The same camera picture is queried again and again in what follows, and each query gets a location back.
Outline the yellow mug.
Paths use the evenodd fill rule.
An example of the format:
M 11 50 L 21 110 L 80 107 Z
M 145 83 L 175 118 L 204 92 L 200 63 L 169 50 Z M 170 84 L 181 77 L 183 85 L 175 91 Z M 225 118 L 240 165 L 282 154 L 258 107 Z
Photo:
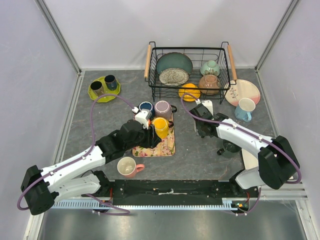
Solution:
M 152 124 L 155 127 L 156 134 L 161 139 L 165 139 L 169 134 L 169 129 L 174 126 L 174 123 L 172 121 L 169 121 L 163 117 L 154 118 Z

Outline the purple mug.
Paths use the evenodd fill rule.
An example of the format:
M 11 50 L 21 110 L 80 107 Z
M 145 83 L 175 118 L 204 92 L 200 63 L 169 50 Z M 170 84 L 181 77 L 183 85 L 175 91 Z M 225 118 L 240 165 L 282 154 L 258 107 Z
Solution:
M 169 104 L 165 100 L 158 101 L 155 106 L 155 116 L 165 118 L 166 120 L 170 120 L 173 113 L 177 112 L 177 107 Z

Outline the dark blue mug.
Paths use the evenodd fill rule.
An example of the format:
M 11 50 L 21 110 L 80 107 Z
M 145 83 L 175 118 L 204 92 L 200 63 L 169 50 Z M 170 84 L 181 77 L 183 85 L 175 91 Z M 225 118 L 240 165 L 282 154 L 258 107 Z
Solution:
M 149 102 L 149 101 L 143 101 L 141 102 L 139 105 L 138 105 L 138 109 L 140 111 L 142 110 L 149 110 L 151 112 L 151 114 L 153 116 L 155 116 L 155 108 L 154 108 L 154 105 L 153 103 Z

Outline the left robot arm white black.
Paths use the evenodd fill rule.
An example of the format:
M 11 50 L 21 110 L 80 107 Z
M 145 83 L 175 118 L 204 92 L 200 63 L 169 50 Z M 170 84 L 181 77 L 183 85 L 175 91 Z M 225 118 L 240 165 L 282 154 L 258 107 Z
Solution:
M 125 152 L 135 148 L 155 148 L 161 138 L 153 124 L 148 128 L 136 120 L 129 120 L 120 129 L 97 140 L 83 152 L 56 165 L 39 169 L 29 167 L 24 175 L 19 200 L 25 200 L 27 206 L 19 210 L 29 210 L 32 215 L 39 215 L 49 210 L 62 196 L 61 187 L 83 172 L 103 166 L 122 157 Z

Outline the dark green mug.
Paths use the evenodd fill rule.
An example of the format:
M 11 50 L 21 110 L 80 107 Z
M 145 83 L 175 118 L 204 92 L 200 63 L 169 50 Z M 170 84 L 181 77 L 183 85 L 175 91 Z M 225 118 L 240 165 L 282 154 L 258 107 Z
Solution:
M 225 158 L 233 158 L 241 151 L 241 149 L 242 148 L 238 145 L 223 139 L 220 141 L 219 149 L 216 153 Z

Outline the floral placemat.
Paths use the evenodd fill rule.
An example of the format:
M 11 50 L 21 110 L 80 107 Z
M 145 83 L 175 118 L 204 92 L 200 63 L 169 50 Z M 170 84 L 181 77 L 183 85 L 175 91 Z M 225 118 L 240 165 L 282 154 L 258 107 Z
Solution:
M 168 121 L 173 122 L 173 115 Z M 169 157 L 173 156 L 175 152 L 176 145 L 174 126 L 169 129 L 168 136 L 162 139 L 162 141 L 155 148 L 144 148 L 138 146 L 132 150 L 134 157 Z

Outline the yellow bowl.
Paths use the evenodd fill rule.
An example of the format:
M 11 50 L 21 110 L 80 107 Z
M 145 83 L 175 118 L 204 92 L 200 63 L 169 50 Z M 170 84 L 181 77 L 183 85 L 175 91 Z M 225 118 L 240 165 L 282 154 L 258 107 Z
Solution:
M 182 85 L 181 89 L 178 90 L 178 95 L 181 98 L 183 94 L 187 94 L 183 97 L 185 102 L 195 102 L 201 96 L 201 91 L 193 83 L 186 83 Z

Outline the brown pink bowl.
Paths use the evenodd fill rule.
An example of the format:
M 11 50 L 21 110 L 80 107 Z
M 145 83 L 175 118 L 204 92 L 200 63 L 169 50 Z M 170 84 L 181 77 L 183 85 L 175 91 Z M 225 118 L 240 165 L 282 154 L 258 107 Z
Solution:
M 219 78 L 212 74 L 204 75 L 198 84 L 198 87 L 201 89 L 200 91 L 205 95 L 218 94 L 220 86 Z

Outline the green scalloped plate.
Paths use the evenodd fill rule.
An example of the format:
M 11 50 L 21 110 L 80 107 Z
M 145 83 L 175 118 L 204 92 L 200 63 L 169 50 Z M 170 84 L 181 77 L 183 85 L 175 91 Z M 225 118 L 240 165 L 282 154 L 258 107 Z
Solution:
M 105 83 L 105 76 L 99 77 L 97 79 L 95 79 L 93 82 L 95 81 L 100 81 L 103 85 L 103 89 L 104 89 L 104 94 L 108 94 L 108 96 L 104 96 L 102 98 L 100 98 L 97 102 L 98 103 L 107 103 L 113 99 L 115 99 L 115 95 L 119 95 L 121 92 L 121 84 L 119 83 L 119 81 L 117 80 L 117 89 L 114 91 L 111 91 L 107 88 L 106 83 Z M 90 97 L 91 100 L 95 101 L 98 97 L 93 93 L 93 91 L 91 90 L 90 86 L 88 87 L 88 95 Z

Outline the dark blue tumbler cup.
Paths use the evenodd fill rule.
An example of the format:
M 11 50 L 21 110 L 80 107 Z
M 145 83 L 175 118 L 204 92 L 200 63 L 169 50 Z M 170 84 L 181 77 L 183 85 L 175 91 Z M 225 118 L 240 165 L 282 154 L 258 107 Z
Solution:
M 110 91 L 115 91 L 118 87 L 118 82 L 116 80 L 116 77 L 114 75 L 107 75 L 104 78 L 104 82 L 106 84 L 106 87 L 110 90 Z

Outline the speckled beige plate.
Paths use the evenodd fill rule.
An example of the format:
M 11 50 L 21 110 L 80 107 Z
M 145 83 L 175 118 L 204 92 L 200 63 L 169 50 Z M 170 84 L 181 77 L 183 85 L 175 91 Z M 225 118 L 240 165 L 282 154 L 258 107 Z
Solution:
M 159 75 L 160 82 L 167 86 L 179 86 L 186 83 L 188 79 L 189 74 L 180 68 L 168 68 Z

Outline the brown tumbler cup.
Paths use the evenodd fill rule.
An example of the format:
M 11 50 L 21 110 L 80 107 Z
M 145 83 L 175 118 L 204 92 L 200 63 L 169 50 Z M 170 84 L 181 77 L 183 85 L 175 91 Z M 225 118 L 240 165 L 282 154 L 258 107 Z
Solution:
M 103 84 L 100 81 L 92 82 L 90 85 L 90 89 L 97 97 L 100 97 L 105 94 Z

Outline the mint green bowl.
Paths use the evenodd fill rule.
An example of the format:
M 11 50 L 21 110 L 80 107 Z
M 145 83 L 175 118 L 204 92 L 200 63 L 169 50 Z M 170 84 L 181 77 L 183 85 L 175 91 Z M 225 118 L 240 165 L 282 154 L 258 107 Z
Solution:
M 214 60 L 206 61 L 200 68 L 200 73 L 204 75 L 214 75 L 218 77 L 220 75 L 220 67 Z

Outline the teal plate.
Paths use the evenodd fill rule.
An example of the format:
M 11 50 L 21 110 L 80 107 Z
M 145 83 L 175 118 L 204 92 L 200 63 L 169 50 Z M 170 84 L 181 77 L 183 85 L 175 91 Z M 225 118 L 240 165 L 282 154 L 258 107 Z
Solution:
M 193 71 L 193 63 L 191 59 L 180 52 L 169 52 L 159 58 L 156 64 L 156 71 L 161 74 L 169 68 L 179 68 L 185 70 L 189 75 Z

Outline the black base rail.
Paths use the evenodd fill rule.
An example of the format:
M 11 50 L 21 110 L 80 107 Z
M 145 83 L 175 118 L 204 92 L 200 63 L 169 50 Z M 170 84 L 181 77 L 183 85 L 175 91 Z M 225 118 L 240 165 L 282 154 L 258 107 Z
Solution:
M 99 199 L 112 197 L 114 205 L 221 204 L 222 199 L 256 198 L 257 186 L 242 189 L 235 181 L 117 179 L 94 193 Z

